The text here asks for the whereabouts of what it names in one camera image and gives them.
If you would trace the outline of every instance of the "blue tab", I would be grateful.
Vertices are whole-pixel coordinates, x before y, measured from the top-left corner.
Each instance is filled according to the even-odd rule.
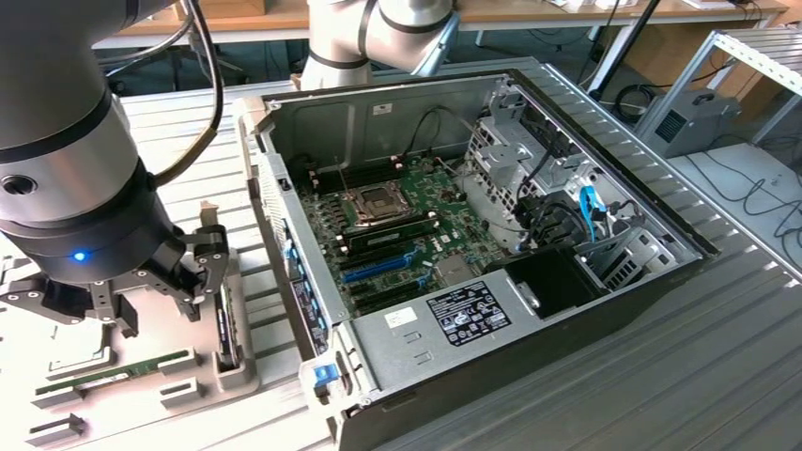
[[[338,366],[335,364],[318,366],[315,368],[315,388],[339,379]]]
[[[593,227],[593,218],[590,216],[593,209],[605,212],[608,211],[608,206],[600,200],[596,188],[588,185],[580,190],[580,210],[582,211],[582,216],[586,219],[588,228],[590,229],[590,240],[597,241],[597,231]]]

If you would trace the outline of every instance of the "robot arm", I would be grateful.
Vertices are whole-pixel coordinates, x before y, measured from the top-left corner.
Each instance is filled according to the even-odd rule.
[[[175,0],[0,1],[0,230],[34,264],[3,269],[0,301],[65,323],[89,311],[137,334],[121,294],[149,286],[190,320],[226,273],[226,229],[211,211],[191,234],[155,193],[215,138],[210,128],[185,158],[154,176],[137,154],[93,44]],[[195,24],[219,68],[197,0]],[[310,0],[313,57],[305,88],[370,81],[373,58],[421,75],[442,63],[457,33],[453,0]],[[187,251],[195,269],[182,262]]]
[[[310,0],[310,59],[301,87],[367,84],[370,60],[431,75],[458,32],[453,0]]]
[[[119,293],[150,286],[194,320],[229,261],[221,225],[185,234],[170,221],[155,188],[193,158],[167,176],[147,172],[93,54],[97,41],[173,2],[0,2],[0,230],[40,270],[7,268],[0,300],[66,323],[94,310],[131,335]],[[214,137],[203,133],[194,149]]]

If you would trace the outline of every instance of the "metal workbench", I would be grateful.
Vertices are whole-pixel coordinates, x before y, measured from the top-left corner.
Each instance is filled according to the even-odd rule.
[[[802,441],[802,288],[725,213],[654,162],[614,119],[534,59],[457,65],[445,73],[516,67],[532,77],[636,175],[722,249],[706,272],[626,327],[564,361],[454,411],[386,449],[790,449]],[[402,77],[393,73],[386,78]],[[227,102],[290,89],[229,89]],[[125,100],[142,156],[158,170],[213,111],[209,91]],[[259,242],[233,119],[201,161],[162,189],[193,228],[197,205],[221,206],[243,262],[261,391],[205,412],[139,428],[85,449],[167,443],[175,449],[331,449],[329,429],[299,390],[298,349]]]

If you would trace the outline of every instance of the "power supply label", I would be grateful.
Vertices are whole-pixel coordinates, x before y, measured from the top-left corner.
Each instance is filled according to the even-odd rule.
[[[449,343],[462,346],[513,324],[485,282],[427,301]]]

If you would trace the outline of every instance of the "wooden desk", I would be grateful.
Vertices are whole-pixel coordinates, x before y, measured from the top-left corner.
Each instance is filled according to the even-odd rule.
[[[265,16],[211,19],[210,29],[217,34],[217,41],[306,39],[310,26],[306,0],[271,1]],[[634,24],[646,3],[646,0],[641,0],[640,5],[620,9],[613,24]],[[760,0],[758,3],[768,18],[788,9],[776,0]],[[464,31],[596,26],[608,22],[610,14],[608,10],[597,7],[582,7],[577,12],[568,12],[542,0],[461,0],[458,8]],[[704,10],[696,9],[682,0],[664,0],[650,22],[738,21],[742,15],[740,9]],[[179,25],[173,13],[165,11],[155,15],[154,20],[138,23],[99,42],[95,47],[137,47],[149,45],[149,42],[158,43],[159,39],[174,33]]]
[[[762,20],[756,26],[768,26],[778,14],[789,8],[776,0],[757,0],[762,9]],[[231,19],[211,19],[210,29],[214,32],[217,43],[251,42],[266,40],[307,39],[309,38],[309,10],[306,0],[271,0],[269,13],[265,16],[241,17]],[[622,28],[616,40],[610,43],[608,56],[602,61],[597,75],[590,84],[594,88],[612,66],[616,56],[622,50],[624,43],[632,33],[633,26],[646,9],[648,0],[630,8],[621,8],[616,12],[612,24]],[[459,0],[462,14],[462,31],[488,31],[537,28],[568,28],[580,26],[602,26],[608,23],[610,11],[594,6],[581,7],[574,12],[556,7],[542,0]],[[702,40],[714,28],[734,28],[742,25],[753,26],[754,22],[744,22],[744,11],[738,8],[705,10],[697,9],[682,0],[662,0],[649,21],[654,25],[685,24],[672,31],[678,33],[676,38],[662,39],[662,45],[656,52],[650,39],[641,39],[634,54],[637,57],[628,59],[628,63],[644,70],[652,81],[664,83],[677,74],[690,61]],[[95,48],[147,47],[158,44],[178,29],[181,23],[170,11],[157,14],[150,21],[138,23],[123,30],[117,36],[103,40]],[[652,36],[660,37],[652,30]]]

